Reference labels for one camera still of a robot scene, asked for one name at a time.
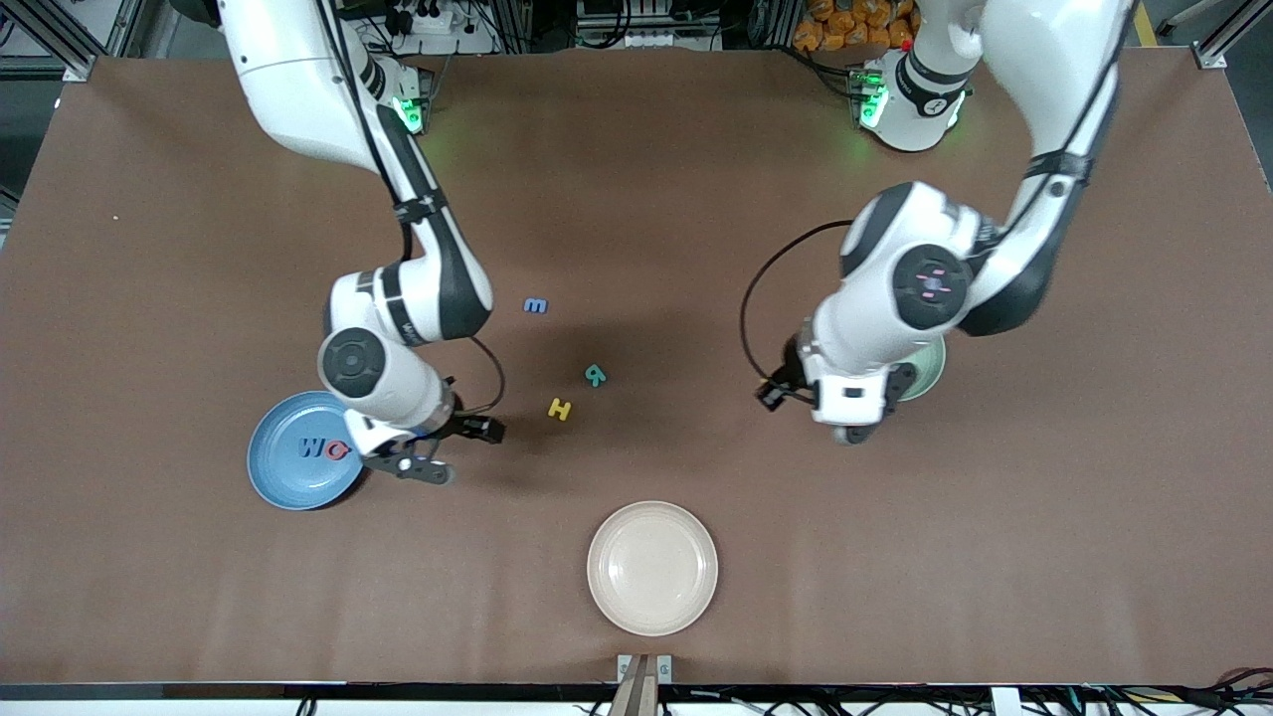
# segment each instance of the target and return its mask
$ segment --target blue plate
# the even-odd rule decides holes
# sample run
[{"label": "blue plate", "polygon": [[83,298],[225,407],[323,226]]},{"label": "blue plate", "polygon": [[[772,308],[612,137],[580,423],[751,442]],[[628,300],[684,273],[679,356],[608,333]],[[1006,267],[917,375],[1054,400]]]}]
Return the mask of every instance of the blue plate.
[{"label": "blue plate", "polygon": [[358,482],[363,461],[345,427],[345,406],[325,390],[275,405],[252,433],[247,475],[262,499],[283,510],[331,505]]}]

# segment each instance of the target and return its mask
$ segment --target wire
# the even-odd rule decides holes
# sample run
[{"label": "wire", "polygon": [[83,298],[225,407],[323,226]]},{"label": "wire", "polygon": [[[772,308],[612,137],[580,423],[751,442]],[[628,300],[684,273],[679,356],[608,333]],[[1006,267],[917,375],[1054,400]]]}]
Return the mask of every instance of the wire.
[{"label": "wire", "polygon": [[[1105,80],[1109,79],[1110,70],[1114,69],[1114,65],[1118,62],[1119,55],[1123,52],[1123,38],[1127,37],[1128,31],[1132,28],[1132,23],[1136,19],[1136,10],[1137,8],[1139,8],[1139,5],[1141,0],[1132,0],[1132,5],[1130,8],[1128,8],[1127,15],[1123,18],[1123,24],[1119,29],[1118,37],[1115,38],[1114,50],[1110,52],[1109,59],[1105,60],[1105,65],[1101,68],[1101,71],[1097,75],[1096,82],[1092,83],[1092,90],[1087,94],[1087,101],[1083,102],[1083,108],[1081,112],[1078,112],[1078,118],[1074,120],[1074,126],[1069,129],[1069,134],[1066,135],[1066,141],[1060,144],[1062,150],[1068,149],[1069,145],[1074,141],[1074,138],[1078,136],[1078,130],[1082,129],[1083,122],[1087,120],[1087,112],[1092,110],[1092,104],[1095,104],[1096,98],[1100,97],[1101,89],[1105,87]],[[1021,218],[1029,214],[1031,209],[1034,209],[1035,203],[1039,201],[1039,197],[1043,195],[1044,187],[1048,186],[1049,180],[1054,176],[1057,176],[1055,172],[1043,176],[1039,180],[1039,185],[1035,186],[1034,194],[1031,194],[1030,199],[1026,200],[1026,203],[1021,206],[1021,210],[1017,211],[1017,215],[1012,218],[1012,222],[1008,224],[1008,227],[1004,231],[999,232],[994,241],[992,241],[989,245],[983,247],[976,254],[967,256],[965,260],[971,261],[974,259],[980,259],[985,256],[988,252],[997,248],[999,243],[1003,242],[1003,238],[1011,234],[1017,228],[1017,224],[1021,223]]]},{"label": "wire", "polygon": [[[1259,677],[1262,674],[1273,674],[1273,669],[1268,669],[1268,668],[1265,668],[1265,669],[1246,669],[1245,671],[1240,671],[1237,674],[1234,674],[1232,677],[1225,679],[1223,682],[1216,683],[1214,685],[1209,687],[1207,691],[1228,689],[1228,688],[1234,687],[1237,683],[1245,682],[1246,679],[1250,679],[1251,677]],[[1264,688],[1264,687],[1255,687],[1255,689],[1249,689],[1249,691],[1259,691],[1262,688]]]},{"label": "wire", "polygon": [[[741,20],[738,20],[738,22],[736,22],[733,24],[729,24],[729,25],[722,25],[719,20],[721,20],[721,18],[718,17],[717,18],[717,29],[715,29],[715,32],[712,33],[712,39],[708,41],[708,51],[709,52],[712,51],[712,46],[715,45],[717,36],[719,36],[722,32],[727,32],[727,31],[737,29],[737,28],[742,27],[743,24],[746,24],[747,18],[742,18]],[[721,50],[724,50],[724,37],[723,36],[721,37]]]},{"label": "wire", "polygon": [[527,39],[527,38],[524,38],[524,37],[518,37],[517,34],[512,34],[512,36],[505,34],[503,31],[500,31],[498,27],[495,27],[495,20],[493,20],[490,18],[490,15],[488,15],[486,11],[482,10],[481,3],[475,3],[474,0],[468,0],[468,9],[475,10],[477,13],[477,15],[481,17],[481,22],[486,23],[486,27],[490,28],[491,39],[498,38],[500,41],[500,43],[502,43],[500,54],[508,55],[509,54],[508,52],[508,47],[510,45],[514,45],[513,42],[508,41],[509,37],[512,37],[514,39],[518,39],[521,42],[524,42],[526,45],[531,43],[531,41]]},{"label": "wire", "polygon": [[[624,23],[625,10],[628,18],[626,24]],[[575,36],[574,41],[591,50],[606,50],[614,47],[615,45],[619,45],[620,39],[628,37],[628,31],[631,29],[631,27],[633,27],[633,4],[631,0],[624,0],[624,4],[619,8],[617,13],[615,14],[615,29],[610,32],[610,37],[607,37],[601,45],[591,45],[589,42],[578,36]]]},{"label": "wire", "polygon": [[367,11],[367,6],[365,5],[359,5],[359,9],[363,11],[363,18],[365,18],[367,22],[376,31],[376,34],[378,34],[381,37],[381,45],[388,51],[388,54],[390,54],[391,57],[393,57],[395,60],[397,60],[398,59],[398,54],[393,50],[393,41],[390,39],[388,36],[384,34],[384,31],[381,28],[381,24],[378,22],[376,22],[376,18],[373,18],[370,13]]},{"label": "wire", "polygon": [[785,45],[766,45],[766,46],[761,47],[761,50],[778,50],[783,55],[787,55],[788,57],[796,60],[797,62],[805,65],[806,68],[808,68],[808,69],[811,69],[811,70],[813,70],[816,73],[826,73],[829,75],[835,75],[835,76],[849,76],[849,70],[844,70],[844,69],[840,69],[840,68],[833,68],[830,65],[824,65],[824,64],[813,60],[813,57],[810,56],[810,55],[802,55],[794,47],[788,47]]},{"label": "wire", "polygon": [[345,87],[349,89],[349,99],[353,102],[354,115],[358,116],[358,125],[363,130],[367,150],[372,154],[376,169],[381,173],[381,181],[384,182],[384,189],[388,190],[390,199],[396,205],[401,200],[398,199],[397,190],[393,189],[393,183],[390,181],[388,172],[384,171],[384,162],[381,159],[381,152],[376,148],[376,138],[372,136],[372,127],[367,124],[367,116],[363,113],[358,85],[354,84],[354,69],[349,65],[349,46],[345,43],[345,33],[335,32],[331,22],[327,19],[328,10],[331,10],[332,18],[336,17],[336,0],[314,0],[314,6],[317,6],[318,17],[322,19],[323,31],[327,33],[327,43],[336,55],[336,65],[340,68],[341,79],[344,79]]},{"label": "wire", "polygon": [[474,341],[474,345],[480,348],[481,352],[486,354],[486,358],[490,358],[490,364],[495,367],[495,375],[499,376],[499,390],[495,391],[495,397],[490,403],[485,405],[479,405],[477,408],[470,408],[467,410],[456,412],[456,415],[460,415],[461,418],[468,418],[479,413],[485,413],[486,410],[490,410],[491,408],[499,405],[499,401],[504,400],[504,389],[508,385],[508,380],[504,376],[504,364],[499,362],[499,358],[495,357],[495,353],[490,348],[486,348],[486,344],[482,343],[477,336],[468,336],[468,340]]},{"label": "wire", "polygon": [[1134,698],[1132,698],[1132,694],[1127,693],[1125,691],[1115,689],[1113,687],[1105,687],[1105,691],[1108,691],[1109,693],[1113,693],[1114,696],[1116,696],[1116,697],[1122,698],[1123,701],[1130,703],[1132,708],[1136,708],[1137,711],[1139,711],[1144,716],[1158,716],[1153,711],[1150,711],[1141,702],[1138,702]]},{"label": "wire", "polygon": [[779,701],[778,703],[765,710],[765,716],[774,716],[774,712],[778,711],[779,706],[791,706],[797,711],[799,711],[802,716],[813,716],[812,713],[808,712],[808,708],[805,708],[803,706],[796,703],[794,701]]},{"label": "wire", "polygon": [[[747,363],[751,363],[751,369],[756,371],[756,375],[764,378],[764,381],[768,382],[769,385],[794,397],[796,400],[799,400],[801,403],[807,403],[810,405],[813,404],[813,399],[787,390],[783,386],[774,382],[774,380],[769,377],[769,373],[766,373],[765,369],[760,367],[760,363],[756,361],[756,357],[751,353],[751,341],[747,340],[747,304],[751,302],[751,293],[756,290],[756,285],[760,283],[760,279],[764,278],[765,273],[769,271],[769,268],[773,266],[775,262],[778,262],[779,259],[785,256],[788,251],[796,248],[801,243],[805,243],[811,237],[817,236],[824,231],[840,227],[849,227],[849,226],[853,226],[853,219],[840,219],[836,222],[827,222],[825,224],[813,227],[807,232],[797,236],[794,240],[788,242],[787,246],[779,248],[773,256],[770,256],[764,264],[761,264],[760,270],[756,271],[756,275],[751,278],[751,283],[747,284],[747,290],[742,293],[742,303],[738,304],[738,340],[742,343],[742,354],[746,355]],[[878,706],[880,705],[876,703],[873,707],[867,708],[858,716],[866,716]]]},{"label": "wire", "polygon": [[451,68],[451,60],[454,54],[447,55],[447,61],[442,64],[442,70],[433,78],[433,89],[429,92],[429,102],[438,98],[438,93],[442,92],[442,80],[447,76],[447,69]]}]

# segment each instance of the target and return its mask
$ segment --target plate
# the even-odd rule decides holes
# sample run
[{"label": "plate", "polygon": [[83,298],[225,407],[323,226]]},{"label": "plate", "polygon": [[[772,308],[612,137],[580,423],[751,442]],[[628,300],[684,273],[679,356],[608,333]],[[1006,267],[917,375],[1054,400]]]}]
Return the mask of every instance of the plate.
[{"label": "plate", "polygon": [[325,390],[299,392],[261,418],[247,447],[247,476],[280,510],[326,507],[363,473],[353,446],[345,405]]},{"label": "plate", "polygon": [[602,522],[588,548],[588,589],[621,629],[665,637],[689,627],[717,584],[712,535],[667,502],[636,502]]},{"label": "plate", "polygon": [[946,368],[946,336],[938,336],[900,362],[914,366],[917,373],[915,382],[897,399],[905,403],[932,390],[937,385],[937,378],[942,377],[942,369]]}]

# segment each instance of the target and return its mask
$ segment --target green indicator light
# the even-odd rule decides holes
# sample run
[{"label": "green indicator light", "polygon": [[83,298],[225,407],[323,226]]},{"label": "green indicator light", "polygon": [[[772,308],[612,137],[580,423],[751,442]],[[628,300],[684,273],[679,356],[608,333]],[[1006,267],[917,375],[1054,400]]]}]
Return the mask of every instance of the green indicator light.
[{"label": "green indicator light", "polygon": [[415,134],[424,129],[424,121],[420,117],[420,107],[414,99],[402,101],[397,97],[393,98],[393,111],[397,113],[398,118],[406,126],[406,130]]},{"label": "green indicator light", "polygon": [[883,107],[887,103],[889,88],[885,87],[862,106],[862,125],[873,129],[880,124],[880,115],[883,113]]}]

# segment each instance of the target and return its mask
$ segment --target green plate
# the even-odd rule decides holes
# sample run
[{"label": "green plate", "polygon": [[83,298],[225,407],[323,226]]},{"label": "green plate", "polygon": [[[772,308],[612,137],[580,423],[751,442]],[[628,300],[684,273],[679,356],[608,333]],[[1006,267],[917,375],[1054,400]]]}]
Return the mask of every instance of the green plate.
[{"label": "green plate", "polygon": [[915,377],[915,383],[906,389],[906,392],[901,394],[899,399],[905,403],[928,392],[937,385],[937,378],[942,377],[942,368],[946,367],[946,338],[938,338],[899,363],[910,363],[919,373]]}]

